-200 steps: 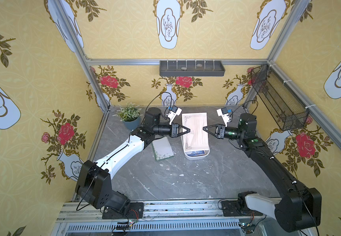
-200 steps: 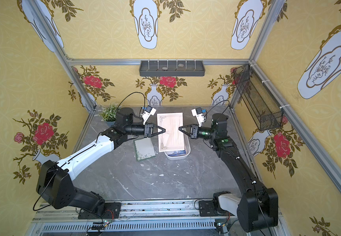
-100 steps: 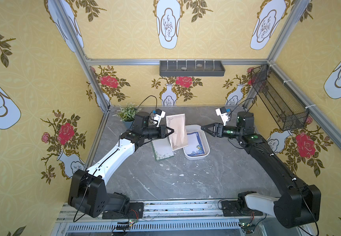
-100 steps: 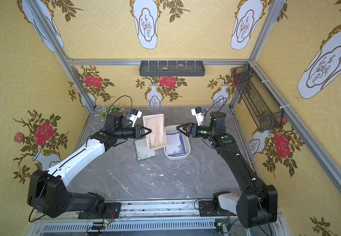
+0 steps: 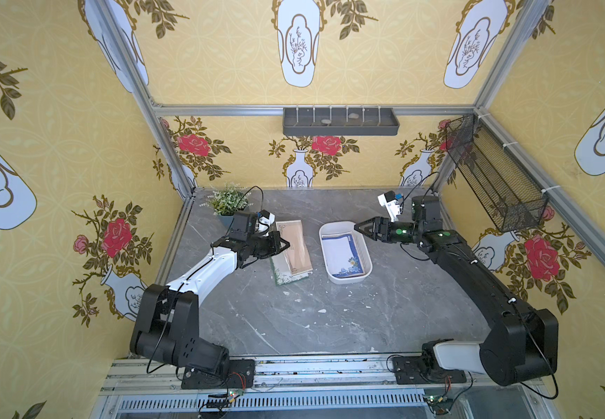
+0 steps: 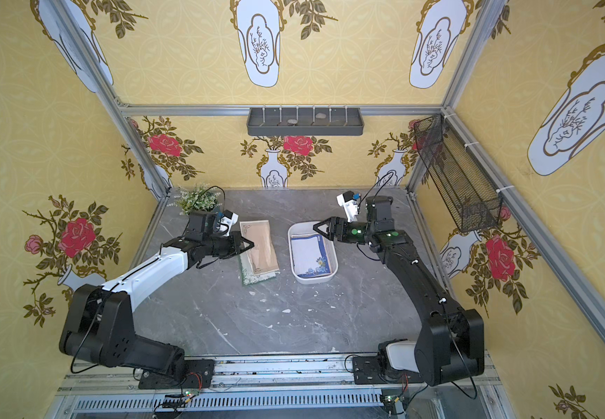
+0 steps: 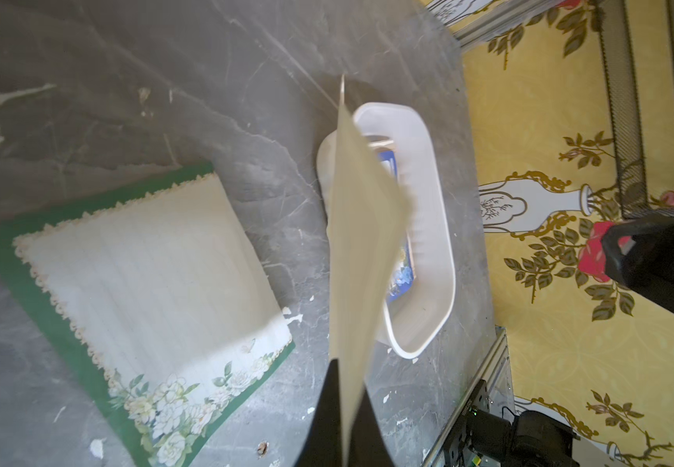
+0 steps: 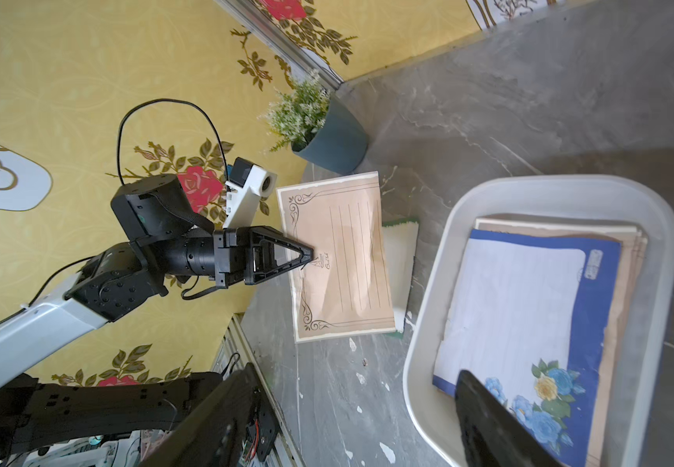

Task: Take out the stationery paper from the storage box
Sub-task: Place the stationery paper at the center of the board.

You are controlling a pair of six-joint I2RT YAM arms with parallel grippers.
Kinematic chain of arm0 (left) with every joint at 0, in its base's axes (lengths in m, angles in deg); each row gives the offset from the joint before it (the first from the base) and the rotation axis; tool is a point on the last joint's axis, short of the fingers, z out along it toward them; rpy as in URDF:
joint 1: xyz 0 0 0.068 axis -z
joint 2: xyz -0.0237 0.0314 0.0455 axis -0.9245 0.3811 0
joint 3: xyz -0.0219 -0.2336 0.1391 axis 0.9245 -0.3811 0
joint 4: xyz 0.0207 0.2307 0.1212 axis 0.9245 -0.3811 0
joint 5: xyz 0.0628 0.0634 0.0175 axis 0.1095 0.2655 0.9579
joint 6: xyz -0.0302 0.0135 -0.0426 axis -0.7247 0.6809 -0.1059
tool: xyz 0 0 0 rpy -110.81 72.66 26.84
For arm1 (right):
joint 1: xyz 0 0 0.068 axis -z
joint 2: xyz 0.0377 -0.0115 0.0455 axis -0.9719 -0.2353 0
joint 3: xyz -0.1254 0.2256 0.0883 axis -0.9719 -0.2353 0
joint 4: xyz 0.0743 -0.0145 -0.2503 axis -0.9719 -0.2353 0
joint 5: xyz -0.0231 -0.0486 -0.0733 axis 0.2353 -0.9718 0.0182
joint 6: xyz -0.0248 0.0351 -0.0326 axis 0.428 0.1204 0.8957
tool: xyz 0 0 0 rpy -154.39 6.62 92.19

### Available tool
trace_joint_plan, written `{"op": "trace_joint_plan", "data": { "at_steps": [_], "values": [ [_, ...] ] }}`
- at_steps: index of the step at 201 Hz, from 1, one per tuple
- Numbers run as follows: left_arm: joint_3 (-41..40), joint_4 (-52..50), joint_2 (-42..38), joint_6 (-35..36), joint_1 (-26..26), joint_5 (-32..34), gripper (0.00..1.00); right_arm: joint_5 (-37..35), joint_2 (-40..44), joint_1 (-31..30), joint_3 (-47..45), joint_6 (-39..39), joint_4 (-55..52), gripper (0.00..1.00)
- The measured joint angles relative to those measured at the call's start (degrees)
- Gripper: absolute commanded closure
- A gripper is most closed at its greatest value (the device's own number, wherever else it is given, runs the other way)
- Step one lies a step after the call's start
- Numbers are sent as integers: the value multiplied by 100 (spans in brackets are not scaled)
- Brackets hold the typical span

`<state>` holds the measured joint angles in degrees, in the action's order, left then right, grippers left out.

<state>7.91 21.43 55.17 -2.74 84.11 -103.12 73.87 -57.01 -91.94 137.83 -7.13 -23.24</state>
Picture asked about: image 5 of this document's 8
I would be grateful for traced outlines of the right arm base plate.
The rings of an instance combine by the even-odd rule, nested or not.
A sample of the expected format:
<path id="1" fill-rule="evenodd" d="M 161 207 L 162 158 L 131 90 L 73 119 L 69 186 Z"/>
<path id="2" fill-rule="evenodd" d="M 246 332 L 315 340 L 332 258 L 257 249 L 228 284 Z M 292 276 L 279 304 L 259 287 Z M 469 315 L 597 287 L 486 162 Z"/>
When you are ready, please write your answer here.
<path id="1" fill-rule="evenodd" d="M 468 381 L 461 370 L 448 370 L 440 367 L 435 358 L 429 355 L 403 356 L 391 355 L 386 361 L 387 369 L 394 374 L 399 385 L 408 384 L 463 384 Z"/>

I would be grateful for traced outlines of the green bordered stationery paper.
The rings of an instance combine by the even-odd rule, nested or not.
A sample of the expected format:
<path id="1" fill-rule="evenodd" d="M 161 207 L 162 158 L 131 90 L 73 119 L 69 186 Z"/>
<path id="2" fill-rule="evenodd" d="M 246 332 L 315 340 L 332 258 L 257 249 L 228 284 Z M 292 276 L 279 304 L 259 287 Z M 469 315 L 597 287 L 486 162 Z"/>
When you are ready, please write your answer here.
<path id="1" fill-rule="evenodd" d="M 270 259 L 273 278 L 277 286 L 285 286 L 303 279 L 307 279 L 311 276 L 312 272 L 304 272 L 300 274 L 293 274 L 286 261 L 285 255 L 279 254 Z"/>

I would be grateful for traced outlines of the white oval storage box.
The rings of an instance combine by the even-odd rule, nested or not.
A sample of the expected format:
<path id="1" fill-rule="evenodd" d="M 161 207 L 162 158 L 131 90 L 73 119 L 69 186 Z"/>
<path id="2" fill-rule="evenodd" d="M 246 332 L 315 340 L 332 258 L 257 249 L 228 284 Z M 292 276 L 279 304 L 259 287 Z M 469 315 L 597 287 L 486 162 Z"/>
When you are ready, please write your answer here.
<path id="1" fill-rule="evenodd" d="M 330 282 L 339 286 L 363 282 L 372 273 L 372 260 L 365 237 L 356 223 L 325 223 L 319 229 L 323 262 Z"/>

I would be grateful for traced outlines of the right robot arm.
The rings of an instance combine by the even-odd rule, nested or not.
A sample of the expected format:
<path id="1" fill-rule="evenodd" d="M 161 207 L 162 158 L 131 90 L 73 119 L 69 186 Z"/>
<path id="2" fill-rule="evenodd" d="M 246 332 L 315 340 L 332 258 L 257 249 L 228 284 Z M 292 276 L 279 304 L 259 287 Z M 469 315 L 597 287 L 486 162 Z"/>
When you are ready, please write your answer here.
<path id="1" fill-rule="evenodd" d="M 427 371 L 467 371 L 487 375 L 507 387 L 553 376 L 559 355 L 559 322 L 548 309 L 537 310 L 512 293 L 455 230 L 444 227 L 435 196 L 413 197 L 412 219 L 376 216 L 354 230 L 373 241 L 412 244 L 461 286 L 480 310 L 489 334 L 480 343 L 437 340 L 423 346 Z"/>

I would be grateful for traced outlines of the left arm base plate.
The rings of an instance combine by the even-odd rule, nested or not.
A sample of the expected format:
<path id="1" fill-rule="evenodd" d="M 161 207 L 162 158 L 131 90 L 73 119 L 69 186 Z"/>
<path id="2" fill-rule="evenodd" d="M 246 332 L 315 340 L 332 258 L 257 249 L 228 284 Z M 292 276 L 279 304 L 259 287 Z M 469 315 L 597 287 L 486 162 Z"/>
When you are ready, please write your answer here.
<path id="1" fill-rule="evenodd" d="M 255 380 L 255 360 L 229 359 L 217 370 L 188 366 L 182 378 L 182 389 L 250 389 Z"/>

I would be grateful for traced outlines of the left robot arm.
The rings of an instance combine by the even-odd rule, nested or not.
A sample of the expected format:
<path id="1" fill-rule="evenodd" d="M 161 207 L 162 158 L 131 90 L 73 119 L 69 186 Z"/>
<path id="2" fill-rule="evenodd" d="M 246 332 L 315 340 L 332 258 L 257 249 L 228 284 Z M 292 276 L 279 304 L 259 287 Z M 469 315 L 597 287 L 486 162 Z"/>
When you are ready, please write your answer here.
<path id="1" fill-rule="evenodd" d="M 199 309 L 220 281 L 290 248 L 263 209 L 234 214 L 227 232 L 208 254 L 168 284 L 148 286 L 131 335 L 130 351 L 149 361 L 183 368 L 221 383 L 229 377 L 229 351 L 199 337 Z"/>

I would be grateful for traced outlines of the blue floral stationery paper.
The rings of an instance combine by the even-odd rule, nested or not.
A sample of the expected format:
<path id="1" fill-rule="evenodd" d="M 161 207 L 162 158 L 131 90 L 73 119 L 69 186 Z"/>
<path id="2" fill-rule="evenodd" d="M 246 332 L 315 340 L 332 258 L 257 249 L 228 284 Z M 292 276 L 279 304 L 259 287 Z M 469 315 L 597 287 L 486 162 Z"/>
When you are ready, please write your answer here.
<path id="1" fill-rule="evenodd" d="M 332 279 L 363 276 L 365 269 L 351 233 L 321 237 L 325 266 Z"/>

